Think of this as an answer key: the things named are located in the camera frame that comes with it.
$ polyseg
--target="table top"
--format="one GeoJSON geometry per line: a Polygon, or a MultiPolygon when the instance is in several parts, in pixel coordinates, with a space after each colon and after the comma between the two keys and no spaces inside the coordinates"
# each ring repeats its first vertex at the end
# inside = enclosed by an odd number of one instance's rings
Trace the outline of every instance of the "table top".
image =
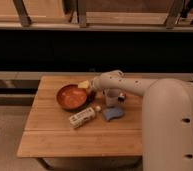
{"type": "MultiPolygon", "coordinates": [[[[142,99],[127,93],[122,103],[124,117],[106,122],[103,113],[78,129],[68,118],[74,113],[63,110],[56,101],[60,88],[94,76],[44,76],[36,93],[23,132],[18,157],[100,157],[139,156],[141,143],[142,99]]],[[[90,107],[105,108],[102,92],[97,92],[90,107]]]]}

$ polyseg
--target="table leg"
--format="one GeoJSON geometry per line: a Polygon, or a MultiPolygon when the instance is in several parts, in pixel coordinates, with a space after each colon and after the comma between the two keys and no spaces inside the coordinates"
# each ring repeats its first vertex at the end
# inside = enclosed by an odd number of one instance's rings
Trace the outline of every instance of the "table leg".
{"type": "Polygon", "coordinates": [[[42,165],[44,169],[53,170],[53,168],[43,158],[36,158],[36,160],[42,165]]]}
{"type": "Polygon", "coordinates": [[[87,26],[86,3],[84,0],[77,0],[77,11],[79,15],[79,25],[81,28],[87,26]]]}

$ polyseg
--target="orange bowl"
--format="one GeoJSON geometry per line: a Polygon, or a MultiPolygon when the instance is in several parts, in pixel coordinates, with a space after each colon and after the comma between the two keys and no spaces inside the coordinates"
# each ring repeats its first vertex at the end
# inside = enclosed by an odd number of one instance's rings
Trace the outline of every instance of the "orange bowl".
{"type": "Polygon", "coordinates": [[[74,110],[83,106],[87,101],[87,92],[77,85],[62,87],[57,93],[57,102],[63,109],[74,110]]]}

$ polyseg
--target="sponge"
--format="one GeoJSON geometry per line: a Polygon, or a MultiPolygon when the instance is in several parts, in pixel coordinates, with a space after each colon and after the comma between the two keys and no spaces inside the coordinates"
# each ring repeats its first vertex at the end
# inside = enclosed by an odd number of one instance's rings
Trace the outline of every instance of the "sponge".
{"type": "Polygon", "coordinates": [[[83,82],[79,83],[78,84],[78,88],[85,88],[85,89],[87,89],[87,88],[89,88],[89,85],[90,85],[89,81],[86,80],[86,81],[83,81],[83,82]]]}

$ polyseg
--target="floor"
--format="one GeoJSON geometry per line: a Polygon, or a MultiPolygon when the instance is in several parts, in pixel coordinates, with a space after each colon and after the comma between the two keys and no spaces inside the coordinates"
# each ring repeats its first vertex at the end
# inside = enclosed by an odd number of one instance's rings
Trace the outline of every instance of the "floor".
{"type": "MultiPolygon", "coordinates": [[[[0,106],[0,171],[44,171],[34,159],[16,157],[30,106],[0,106]]],[[[63,170],[122,170],[142,171],[142,165],[130,169],[137,158],[64,158],[46,159],[63,170]]]]}

